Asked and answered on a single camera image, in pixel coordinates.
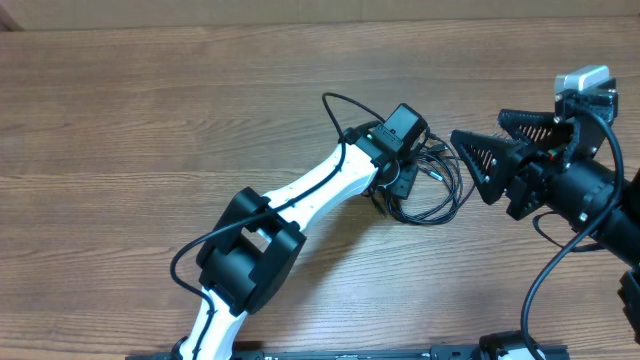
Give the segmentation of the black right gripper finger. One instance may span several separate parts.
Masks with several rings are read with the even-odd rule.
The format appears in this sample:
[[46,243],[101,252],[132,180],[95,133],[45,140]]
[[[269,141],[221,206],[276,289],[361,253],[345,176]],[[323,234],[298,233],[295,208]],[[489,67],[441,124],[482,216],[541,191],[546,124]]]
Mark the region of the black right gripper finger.
[[530,112],[503,109],[498,115],[499,126],[514,140],[550,150],[567,145],[573,136],[573,126],[556,122],[551,112]]
[[523,143],[463,130],[453,130],[450,140],[482,200],[488,205],[499,200],[516,174]]

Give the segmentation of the black USB cable thick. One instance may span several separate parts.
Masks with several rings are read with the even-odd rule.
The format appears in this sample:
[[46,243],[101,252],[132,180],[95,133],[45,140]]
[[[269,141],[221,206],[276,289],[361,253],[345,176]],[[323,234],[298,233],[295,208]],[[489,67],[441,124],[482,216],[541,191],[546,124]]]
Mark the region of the black USB cable thick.
[[444,225],[451,222],[472,194],[465,189],[461,160],[453,148],[441,137],[430,134],[422,137],[417,156],[408,162],[418,166],[418,174],[407,200],[380,191],[365,196],[383,216],[419,226]]

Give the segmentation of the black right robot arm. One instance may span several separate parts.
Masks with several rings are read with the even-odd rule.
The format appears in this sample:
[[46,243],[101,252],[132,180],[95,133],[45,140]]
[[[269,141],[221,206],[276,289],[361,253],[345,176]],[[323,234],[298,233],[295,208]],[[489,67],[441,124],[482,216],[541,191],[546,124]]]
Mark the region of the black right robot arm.
[[618,115],[613,88],[563,90],[555,110],[504,109],[502,136],[455,130],[451,142],[482,200],[510,201],[507,213],[521,220],[542,206],[593,239],[590,250],[606,249],[630,267],[618,294],[632,329],[639,328],[639,181],[624,177],[618,142],[613,169],[597,162]]

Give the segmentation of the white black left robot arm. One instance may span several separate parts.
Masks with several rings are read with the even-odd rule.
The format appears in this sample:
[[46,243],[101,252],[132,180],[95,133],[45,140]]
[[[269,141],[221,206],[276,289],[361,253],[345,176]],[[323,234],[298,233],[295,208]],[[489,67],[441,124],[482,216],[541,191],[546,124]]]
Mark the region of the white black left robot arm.
[[173,349],[175,359],[228,359],[244,319],[281,288],[306,241],[306,230],[341,202],[377,182],[400,177],[411,145],[389,150],[359,140],[340,143],[321,164],[293,183],[264,195],[237,193],[214,229],[181,249],[200,249],[199,287],[177,283],[201,297],[190,335]]

